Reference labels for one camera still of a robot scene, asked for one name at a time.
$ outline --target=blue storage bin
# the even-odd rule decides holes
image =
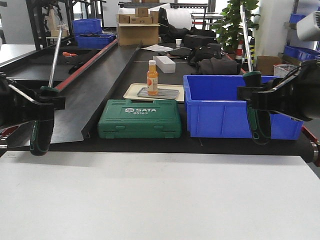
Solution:
[[[319,51],[315,51],[312,49],[303,49],[303,50],[299,50],[298,51],[298,60],[299,61],[307,61],[307,60],[314,60],[316,59],[317,56],[320,56],[320,52]]]
[[[268,82],[274,76],[263,76]],[[237,100],[241,75],[183,76],[187,130],[197,138],[251,138],[246,102]],[[271,114],[271,138],[296,140],[303,125],[282,114]]]
[[[284,51],[283,51],[283,54],[284,55],[287,55],[289,57],[292,57],[292,58],[295,58],[297,59],[298,58],[298,55],[299,55],[299,51],[300,50],[304,50],[306,48],[304,47],[297,47],[297,46],[285,46],[284,47]]]
[[[101,19],[90,18],[90,19],[78,19],[72,21],[74,36],[80,34],[101,34]]]
[[[103,49],[116,38],[113,34],[100,34],[100,37],[76,36],[78,48],[82,49]]]
[[[306,16],[305,15],[301,15],[301,14],[291,14],[290,16],[290,23],[291,24],[296,24],[297,22],[299,22],[300,20],[304,19]]]

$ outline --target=potted plant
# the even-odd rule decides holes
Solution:
[[[244,39],[243,28],[241,25],[240,5],[243,4],[245,8],[245,16],[247,19],[248,34],[252,36],[252,29],[258,29],[259,24],[251,21],[254,16],[259,14],[252,14],[251,11],[258,7],[259,0],[229,0],[226,8],[222,9],[223,19],[217,20],[211,26],[217,34],[219,34],[218,41],[223,44],[226,52],[232,53],[238,48],[239,40]]]

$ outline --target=white table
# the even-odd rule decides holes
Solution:
[[[3,240],[319,240],[298,156],[8,151]]]
[[[2,44],[0,50],[0,64],[35,50],[36,47],[34,44]]]

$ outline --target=orange juice bottle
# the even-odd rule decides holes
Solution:
[[[158,72],[156,69],[156,61],[149,60],[149,71],[146,74],[147,92],[148,95],[158,94]]]

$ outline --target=green handle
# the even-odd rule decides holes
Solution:
[[[246,105],[246,115],[250,125],[252,140],[265,145],[271,139],[270,115],[267,111],[254,110],[250,103]]]
[[[30,152],[35,156],[43,156],[50,147],[55,120],[35,121],[30,138]]]

